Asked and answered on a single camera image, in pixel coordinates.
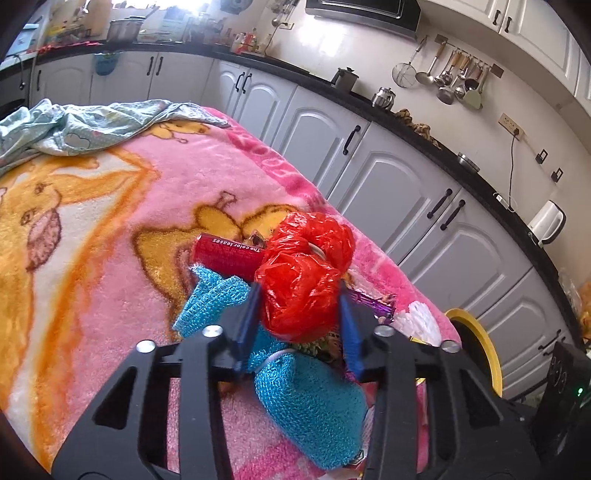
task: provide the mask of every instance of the orange plastic bag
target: orange plastic bag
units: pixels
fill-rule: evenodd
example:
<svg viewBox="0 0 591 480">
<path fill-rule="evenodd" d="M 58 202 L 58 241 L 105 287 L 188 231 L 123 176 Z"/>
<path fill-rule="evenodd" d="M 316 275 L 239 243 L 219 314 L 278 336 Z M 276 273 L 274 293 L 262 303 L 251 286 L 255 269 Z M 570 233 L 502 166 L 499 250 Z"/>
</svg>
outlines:
<svg viewBox="0 0 591 480">
<path fill-rule="evenodd" d="M 255 273 L 264 293 L 265 328 L 293 343 L 312 342 L 334 329 L 339 280 L 354 250 L 347 225 L 324 213 L 289 213 L 267 242 L 263 264 Z"/>
</svg>

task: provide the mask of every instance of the red can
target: red can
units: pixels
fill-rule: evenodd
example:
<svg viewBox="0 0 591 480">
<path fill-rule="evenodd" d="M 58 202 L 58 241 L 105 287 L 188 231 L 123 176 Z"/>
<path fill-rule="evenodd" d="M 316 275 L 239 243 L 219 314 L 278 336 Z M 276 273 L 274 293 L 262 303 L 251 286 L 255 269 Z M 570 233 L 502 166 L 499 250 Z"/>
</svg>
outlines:
<svg viewBox="0 0 591 480">
<path fill-rule="evenodd" d="M 256 269 L 261 266 L 264 255 L 262 248 L 202 233 L 191 250 L 191 263 L 199 263 L 222 277 L 236 275 L 250 283 L 254 280 Z"/>
</svg>

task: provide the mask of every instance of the teal knitted fabric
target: teal knitted fabric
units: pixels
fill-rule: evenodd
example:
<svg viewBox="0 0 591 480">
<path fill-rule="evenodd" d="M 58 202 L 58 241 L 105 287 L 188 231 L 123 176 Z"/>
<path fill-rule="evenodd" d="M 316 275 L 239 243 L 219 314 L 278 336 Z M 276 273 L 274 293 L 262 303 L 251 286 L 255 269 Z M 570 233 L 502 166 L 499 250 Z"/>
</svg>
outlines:
<svg viewBox="0 0 591 480">
<path fill-rule="evenodd" d="M 225 306 L 241 298 L 238 303 L 244 302 L 249 290 L 236 277 L 223 280 L 201 266 L 194 272 L 199 283 L 173 326 L 185 338 L 215 323 Z M 284 353 L 263 365 L 287 347 L 259 326 L 248 361 L 249 372 L 262 365 L 255 373 L 256 394 L 285 436 L 316 465 L 327 470 L 346 465 L 361 449 L 367 410 L 363 391 L 325 363 L 299 352 Z"/>
</svg>

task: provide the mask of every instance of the blue hanging bin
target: blue hanging bin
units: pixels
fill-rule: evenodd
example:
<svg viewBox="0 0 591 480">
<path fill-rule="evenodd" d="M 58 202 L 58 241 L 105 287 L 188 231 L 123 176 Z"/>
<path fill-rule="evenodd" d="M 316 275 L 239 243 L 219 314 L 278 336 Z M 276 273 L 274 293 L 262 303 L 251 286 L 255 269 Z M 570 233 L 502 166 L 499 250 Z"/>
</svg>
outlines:
<svg viewBox="0 0 591 480">
<path fill-rule="evenodd" d="M 117 62 L 119 61 L 119 55 L 121 52 L 116 53 L 95 53 L 95 72 L 101 77 L 113 73 Z"/>
</svg>

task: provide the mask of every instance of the pink blanket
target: pink blanket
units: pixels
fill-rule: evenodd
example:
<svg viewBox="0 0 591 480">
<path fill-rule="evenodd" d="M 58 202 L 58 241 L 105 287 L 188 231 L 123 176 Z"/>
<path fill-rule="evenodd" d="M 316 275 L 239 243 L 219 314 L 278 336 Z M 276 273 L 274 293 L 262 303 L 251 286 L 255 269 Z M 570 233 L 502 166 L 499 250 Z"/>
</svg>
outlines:
<svg viewBox="0 0 591 480">
<path fill-rule="evenodd" d="M 158 124 L 92 157 L 40 157 L 0 179 L 0 408 L 46 468 L 139 340 L 177 340 L 170 326 L 190 292 L 186 266 L 199 233 L 239 241 L 255 229 L 268 235 L 295 209 L 346 222 L 294 167 L 228 120 L 227 129 Z M 394 293 L 397 310 L 425 303 L 436 322 L 430 327 L 457 340 L 445 315 L 353 231 L 355 286 Z M 405 327 L 419 337 L 424 331 Z M 223 415 L 237 480 L 323 475 L 273 425 L 251 385 L 223 399 Z M 172 426 L 171 468 L 175 435 Z M 426 454 L 423 423 L 419 468 Z"/>
</svg>

